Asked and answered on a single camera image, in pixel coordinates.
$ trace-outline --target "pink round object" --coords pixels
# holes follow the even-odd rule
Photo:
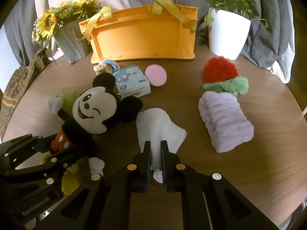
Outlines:
[[[162,66],[150,65],[145,70],[145,76],[153,86],[162,86],[166,82],[166,71]]]

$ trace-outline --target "plush toy white glove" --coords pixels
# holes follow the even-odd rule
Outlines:
[[[54,114],[58,114],[59,110],[63,106],[63,100],[61,97],[48,99],[48,110]]]
[[[91,175],[101,174],[103,176],[104,161],[98,157],[90,157],[88,159]]]

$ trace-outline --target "tissue box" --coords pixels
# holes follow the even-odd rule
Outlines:
[[[113,73],[116,86],[122,98],[142,97],[150,94],[150,84],[138,66],[133,65]]]

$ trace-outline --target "gray vase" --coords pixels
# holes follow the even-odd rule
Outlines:
[[[70,63],[83,59],[89,54],[89,45],[87,40],[78,41],[76,38],[82,38],[79,27],[79,21],[74,21],[69,25],[59,28],[54,35],[54,39],[63,51]]]

